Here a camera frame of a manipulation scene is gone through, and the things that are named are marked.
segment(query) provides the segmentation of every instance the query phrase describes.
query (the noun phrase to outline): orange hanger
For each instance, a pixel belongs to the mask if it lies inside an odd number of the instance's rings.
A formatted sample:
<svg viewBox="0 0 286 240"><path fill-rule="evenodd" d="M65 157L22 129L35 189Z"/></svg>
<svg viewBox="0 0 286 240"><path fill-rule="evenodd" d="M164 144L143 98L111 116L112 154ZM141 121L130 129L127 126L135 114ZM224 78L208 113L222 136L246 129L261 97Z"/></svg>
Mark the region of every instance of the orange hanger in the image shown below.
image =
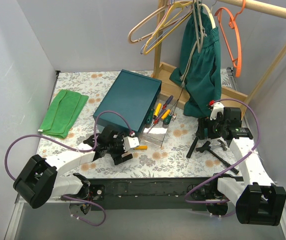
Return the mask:
<svg viewBox="0 0 286 240"><path fill-rule="evenodd" d="M228 50L228 53L231 57L231 60L232 60L232 63L233 63L233 66L234 68L236 69L236 73L235 73L235 76L238 78L239 76L241 76L241 69L242 69L242 46L241 46L241 38L240 38L240 33L239 33L239 29L238 29L238 25L236 23L236 19L237 19L237 16L240 15L244 8L245 8L245 4L246 4L246 0L243 0L243 5L242 5L242 9L241 11L239 11L237 14L235 14L235 16L233 16L233 14L230 12L230 10L228 10L226 7L220 7L216 13L215 13L215 16L217 16L217 20L218 20L218 24L222 30L222 34L223 34L223 37L224 37L224 40L225 40L225 43L226 43L226 46L227 46L227 50ZM227 36L224 32L224 29L223 29L223 26L222 26L222 10L225 10L228 14L229 14L229 27L231 29L234 29L235 30L235 35L236 35L236 42L237 42L237 58L234 58L233 57L233 54L232 54L232 51L231 51L231 48L230 48L230 45L229 45L229 42L228 42L228 39L227 39Z"/></svg>

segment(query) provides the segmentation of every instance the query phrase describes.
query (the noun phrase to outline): black tool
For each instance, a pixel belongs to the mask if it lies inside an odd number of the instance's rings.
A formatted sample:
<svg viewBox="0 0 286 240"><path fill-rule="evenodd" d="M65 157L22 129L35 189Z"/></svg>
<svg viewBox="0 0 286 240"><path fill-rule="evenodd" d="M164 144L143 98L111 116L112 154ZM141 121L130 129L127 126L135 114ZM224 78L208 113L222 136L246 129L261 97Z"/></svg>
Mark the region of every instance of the black tool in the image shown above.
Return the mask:
<svg viewBox="0 0 286 240"><path fill-rule="evenodd" d="M189 150L188 150L188 153L186 154L186 157L187 157L188 159L191 157L191 155L192 155L192 153L193 153L195 147L197 146L198 140L199 140L199 138L198 138L198 137L195 137L195 139L194 139L194 141L193 141L191 147L190 147Z"/></svg>
<svg viewBox="0 0 286 240"><path fill-rule="evenodd" d="M95 155L93 161L103 158L105 154L110 154L114 165L119 165L133 158L132 154L123 156L124 149L124 137L125 132L118 132L114 126L107 125L101 133L97 134L97 145L95 148ZM88 139L83 141L84 144L88 144L91 147L94 146L94 135L91 135Z"/></svg>
<svg viewBox="0 0 286 240"><path fill-rule="evenodd" d="M216 120L209 117L198 119L196 136L200 140L218 139L222 137L229 147L232 139L249 138L253 139L251 131L242 127L242 113L239 107L224 107L223 114L217 113Z"/></svg>
<svg viewBox="0 0 286 240"><path fill-rule="evenodd" d="M223 151L228 150L228 149L227 149L227 146L225 145L225 143L224 143L221 139L218 139L217 141L218 141L220 144L211 146L211 149L221 147L221 148L223 149Z"/></svg>
<svg viewBox="0 0 286 240"><path fill-rule="evenodd" d="M229 168L231 167L231 164L229 164L227 161L225 161L223 158L221 158L219 155L217 155L215 152L213 152L211 150L210 147L211 142L210 141L206 141L206 143L203 144L203 146L201 147L197 147L195 150L197 152L203 153L204 151L208 151L210 152L213 156L215 156L218 160L220 160L221 163L224 164L225 167ZM231 169L231 171L233 173L235 173L236 175L240 172L239 170L235 169L234 167Z"/></svg>

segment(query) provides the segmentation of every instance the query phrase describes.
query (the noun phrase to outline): teal metal box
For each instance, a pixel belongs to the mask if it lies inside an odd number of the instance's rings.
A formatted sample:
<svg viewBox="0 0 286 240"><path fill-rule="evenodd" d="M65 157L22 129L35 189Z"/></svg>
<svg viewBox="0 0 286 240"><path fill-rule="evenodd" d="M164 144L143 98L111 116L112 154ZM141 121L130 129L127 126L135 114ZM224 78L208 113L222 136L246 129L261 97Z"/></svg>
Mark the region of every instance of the teal metal box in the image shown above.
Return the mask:
<svg viewBox="0 0 286 240"><path fill-rule="evenodd" d="M127 70L122 70L93 114L96 120L101 112L111 110L121 114L137 134L142 131L148 113L154 107L161 91L161 81ZM97 122L106 127L112 125L118 131L128 131L125 122L113 113L102 114Z"/></svg>

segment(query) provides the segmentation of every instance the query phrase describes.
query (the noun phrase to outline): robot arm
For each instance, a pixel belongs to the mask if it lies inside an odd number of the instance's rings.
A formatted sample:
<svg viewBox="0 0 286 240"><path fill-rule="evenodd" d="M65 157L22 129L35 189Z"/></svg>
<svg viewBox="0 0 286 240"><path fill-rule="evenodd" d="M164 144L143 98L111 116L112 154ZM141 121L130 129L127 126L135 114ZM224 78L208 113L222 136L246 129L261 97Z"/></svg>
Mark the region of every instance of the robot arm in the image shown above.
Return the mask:
<svg viewBox="0 0 286 240"><path fill-rule="evenodd" d="M118 165L132 159L132 154L123 154L140 145L137 137L119 133L112 126L104 128L97 137L97 143L95 150L90 152L68 150L46 158L38 154L32 156L15 180L13 188L34 209L41 207L51 197L70 195L83 199L89 193L90 182L79 173L67 177L63 177L63 174L102 158L106 153ZM93 145L93 136L90 136L77 149L90 150Z"/></svg>
<svg viewBox="0 0 286 240"><path fill-rule="evenodd" d="M208 127L209 138L223 137L236 159L239 160L252 151L255 144L253 136L248 128L241 127L239 108L215 103L210 119L201 121L201 126ZM285 189L274 184L257 152L252 152L239 164L239 168L244 186L225 175L217 179L217 190L234 204L241 224L277 226L286 201Z"/></svg>

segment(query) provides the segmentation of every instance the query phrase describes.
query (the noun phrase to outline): green screwdriver handle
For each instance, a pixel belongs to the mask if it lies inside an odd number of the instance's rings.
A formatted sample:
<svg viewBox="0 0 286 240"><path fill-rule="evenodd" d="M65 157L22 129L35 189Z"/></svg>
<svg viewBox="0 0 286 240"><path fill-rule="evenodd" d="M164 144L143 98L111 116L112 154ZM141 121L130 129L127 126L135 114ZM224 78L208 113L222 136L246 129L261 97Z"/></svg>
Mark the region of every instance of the green screwdriver handle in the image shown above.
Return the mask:
<svg viewBox="0 0 286 240"><path fill-rule="evenodd" d="M147 119L145 121L145 124L150 125L152 123L154 111L155 111L154 108L151 108L151 110L147 116Z"/></svg>
<svg viewBox="0 0 286 240"><path fill-rule="evenodd" d="M168 115L164 120L163 120L163 124L168 125L170 124L172 119L172 115Z"/></svg>

